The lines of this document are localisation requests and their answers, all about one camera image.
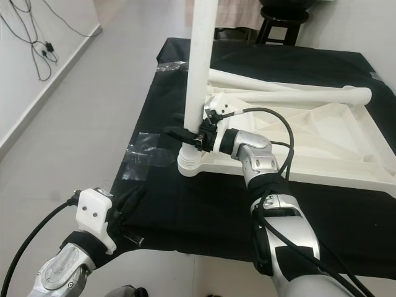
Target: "clear tape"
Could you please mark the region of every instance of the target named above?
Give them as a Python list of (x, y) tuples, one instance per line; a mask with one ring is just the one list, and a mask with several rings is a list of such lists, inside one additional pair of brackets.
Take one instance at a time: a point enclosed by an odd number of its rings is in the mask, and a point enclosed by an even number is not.
[(159, 138), (159, 134), (139, 133), (136, 143), (128, 145), (122, 179), (145, 181), (151, 166), (167, 167), (174, 162), (172, 151), (157, 148)]
[(166, 63), (160, 63), (157, 66), (157, 72), (175, 71), (179, 69), (188, 71), (188, 62), (184, 62), (184, 61), (166, 62)]

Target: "gray floor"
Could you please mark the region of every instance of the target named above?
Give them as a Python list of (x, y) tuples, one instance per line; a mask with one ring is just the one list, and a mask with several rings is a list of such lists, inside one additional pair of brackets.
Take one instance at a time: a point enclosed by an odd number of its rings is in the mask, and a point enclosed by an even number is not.
[[(0, 165), (1, 274), (32, 228), (74, 189), (109, 189), (134, 130), (167, 37), (189, 37), (184, 0), (135, 0), (111, 20)], [(75, 209), (56, 217), (32, 242), (9, 295), (26, 296), (36, 271), (76, 228)], [(378, 296), (394, 296), (390, 280), (364, 282)], [(275, 296), (267, 277), (249, 263), (137, 251), (95, 272), (83, 296), (121, 285), (151, 296)]]

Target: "table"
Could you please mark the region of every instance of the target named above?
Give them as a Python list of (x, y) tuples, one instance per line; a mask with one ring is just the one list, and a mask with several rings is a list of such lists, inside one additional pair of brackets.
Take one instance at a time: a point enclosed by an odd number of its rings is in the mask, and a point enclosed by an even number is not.
[[(188, 61), (189, 44), (169, 38), (158, 63)], [(275, 82), (369, 87), (372, 100), (367, 109), (396, 152), (396, 97), (359, 53), (218, 41), (213, 44), (211, 68)], [(157, 71), (131, 144), (140, 132), (161, 134), (157, 147), (177, 157), (181, 144), (162, 130), (175, 125), (174, 113), (184, 112), (186, 82), (187, 64)], [(199, 173), (186, 178), (173, 162), (151, 166), (142, 182), (122, 180), (125, 167), (122, 163), (112, 193), (141, 183), (148, 187), (147, 198), (127, 221), (128, 228), (145, 238), (142, 248), (251, 260), (250, 205), (242, 176)], [(355, 274), (396, 280), (394, 198), (383, 192), (296, 182), (290, 189), (318, 237)], [(133, 248), (120, 247), (116, 254)], [(342, 272), (324, 249), (322, 259)]]

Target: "electrical cable on wall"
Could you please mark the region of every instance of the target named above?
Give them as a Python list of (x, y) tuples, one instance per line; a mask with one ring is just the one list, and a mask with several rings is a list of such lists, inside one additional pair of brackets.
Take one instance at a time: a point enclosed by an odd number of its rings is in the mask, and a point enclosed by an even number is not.
[[(0, 19), (5, 23), (6, 27), (10, 30), (10, 32), (17, 37), (18, 39), (22, 40), (25, 43), (28, 43), (30, 45), (30, 51), (32, 54), (32, 59), (33, 59), (33, 63), (35, 65), (36, 68), (36, 72), (37, 72), (37, 76), (38, 76), (38, 80), (42, 81), (42, 82), (46, 82), (47, 80), (49, 80), (52, 76), (52, 68), (50, 65), (50, 62), (57, 64), (59, 61), (59, 56), (55, 53), (54, 47), (53, 45), (46, 41), (45, 36), (43, 31), (41, 30), (40, 26), (38, 25), (38, 22), (36, 20), (36, 18), (34, 18), (33, 16), (33, 12), (32, 12), (32, 3), (30, 0), (24, 0), (26, 8), (24, 7), (20, 7), (17, 6), (13, 0), (9, 0), (9, 3), (12, 7), (12, 10), (15, 12), (16, 16), (18, 17), (18, 19), (20, 20), (20, 23), (22, 24), (25, 33), (27, 35), (27, 38), (21, 37), (20, 35), (16, 34), (16, 32), (12, 29), (12, 27), (10, 26), (10, 24), (5, 20), (4, 16), (2, 14), (0, 14)], [(71, 27), (68, 22), (66, 22), (66, 20), (64, 18), (62, 18), (59, 14), (57, 14), (53, 8), (48, 4), (47, 1), (43, 0), (43, 2), (46, 4), (46, 6), (50, 9), (50, 11), (59, 19), (61, 19), (68, 28), (70, 28), (72, 31), (76, 32), (77, 34), (83, 36), (83, 37), (96, 37), (98, 36), (103, 30), (100, 30), (98, 33), (93, 34), (93, 35), (84, 35), (83, 33), (80, 33), (79, 31), (77, 31), (76, 29), (74, 29), (73, 27)], [(30, 22), (31, 22), (31, 26), (33, 28), (33, 36), (34, 38), (31, 36), (31, 34), (29, 33), (28, 30), (28, 26), (26, 24), (26, 22), (24, 21), (24, 18), (22, 17), (21, 14), (27, 14)], [(41, 36), (43, 41), (39, 40), (38, 37), (38, 33), (37, 33), (37, 29), (40, 31)], [(39, 49), (37, 50), (37, 48), (35, 48), (35, 45), (37, 44), (41, 44), (44, 46), (43, 49)], [(48, 68), (48, 75), (46, 77), (43, 77), (42, 72), (40, 71), (39, 67), (38, 67), (38, 63), (37, 63), (37, 56), (40, 57), (44, 63), (46, 64), (47, 68)]]

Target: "white pipe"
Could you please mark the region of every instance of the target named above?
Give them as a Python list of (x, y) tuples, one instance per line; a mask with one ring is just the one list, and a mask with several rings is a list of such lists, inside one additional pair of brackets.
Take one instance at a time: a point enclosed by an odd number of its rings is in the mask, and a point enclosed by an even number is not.
[[(184, 127), (195, 133), (202, 122), (206, 99), (217, 6), (218, 0), (196, 0), (194, 4)], [(183, 144), (178, 165), (196, 168), (200, 158), (201, 153), (195, 147)]]
[(233, 96), (246, 102), (338, 102), (366, 105), (371, 100), (371, 90), (351, 88), (331, 91), (246, 92), (234, 93)]
[(282, 85), (277, 85), (273, 82), (265, 82), (259, 79), (252, 79), (250, 77), (241, 76), (237, 74), (232, 74), (228, 72), (223, 72), (215, 69), (209, 70), (209, 81), (229, 85), (233, 88), (243, 88), (246, 90), (256, 90), (256, 91), (299, 91), (295, 88), (284, 87)]

